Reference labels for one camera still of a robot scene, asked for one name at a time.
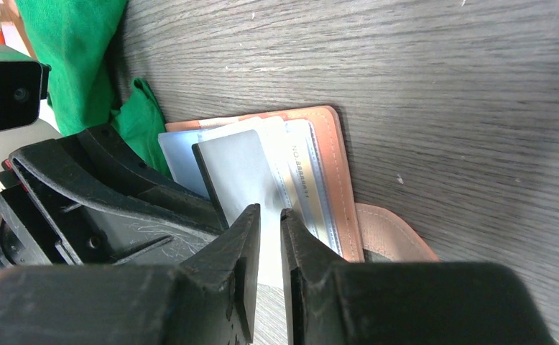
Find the pink leather card holder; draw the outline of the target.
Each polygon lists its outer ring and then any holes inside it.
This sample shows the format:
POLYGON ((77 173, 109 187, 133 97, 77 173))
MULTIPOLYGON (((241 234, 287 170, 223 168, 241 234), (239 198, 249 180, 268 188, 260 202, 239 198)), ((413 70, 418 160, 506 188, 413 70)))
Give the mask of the pink leather card holder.
POLYGON ((279 117, 284 120, 308 120, 313 125, 316 146, 321 153, 324 182, 329 188, 331 210, 336 216, 341 256, 351 262, 363 262, 364 251, 392 261, 435 262, 438 256, 399 216, 378 206, 354 201, 341 123, 330 106, 315 106, 259 114, 214 119, 170 122, 168 132, 211 129, 247 119, 279 117))

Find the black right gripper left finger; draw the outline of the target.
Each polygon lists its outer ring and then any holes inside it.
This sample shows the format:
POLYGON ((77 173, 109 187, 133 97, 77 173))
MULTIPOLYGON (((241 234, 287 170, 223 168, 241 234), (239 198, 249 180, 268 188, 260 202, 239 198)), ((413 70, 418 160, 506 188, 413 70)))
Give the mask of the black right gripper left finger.
POLYGON ((247 206, 169 265, 45 265, 0 272, 0 344, 250 344, 261 209, 247 206))

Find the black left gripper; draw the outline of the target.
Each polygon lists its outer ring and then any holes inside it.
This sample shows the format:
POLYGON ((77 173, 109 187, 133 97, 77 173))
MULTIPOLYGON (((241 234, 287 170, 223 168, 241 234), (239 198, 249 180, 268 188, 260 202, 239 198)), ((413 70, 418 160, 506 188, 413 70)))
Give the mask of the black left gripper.
POLYGON ((0 272, 173 264, 227 228, 209 200, 145 163, 109 125, 21 147, 0 171, 0 272))

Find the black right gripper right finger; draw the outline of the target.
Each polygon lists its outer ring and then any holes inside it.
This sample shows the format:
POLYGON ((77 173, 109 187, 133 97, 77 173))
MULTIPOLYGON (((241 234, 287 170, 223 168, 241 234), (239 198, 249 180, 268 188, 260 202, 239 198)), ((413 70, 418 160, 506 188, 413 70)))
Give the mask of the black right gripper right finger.
POLYGON ((351 263, 282 211, 291 344, 552 344, 525 284, 491 262, 351 263))

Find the gold striped credit card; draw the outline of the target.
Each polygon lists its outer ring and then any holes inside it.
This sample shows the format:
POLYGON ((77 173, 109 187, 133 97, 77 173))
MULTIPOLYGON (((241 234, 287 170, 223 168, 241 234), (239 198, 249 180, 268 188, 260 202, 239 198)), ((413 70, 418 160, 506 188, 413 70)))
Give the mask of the gold striped credit card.
POLYGON ((305 119, 285 122, 289 167, 310 233, 341 254, 338 230, 331 211, 313 124, 305 119))

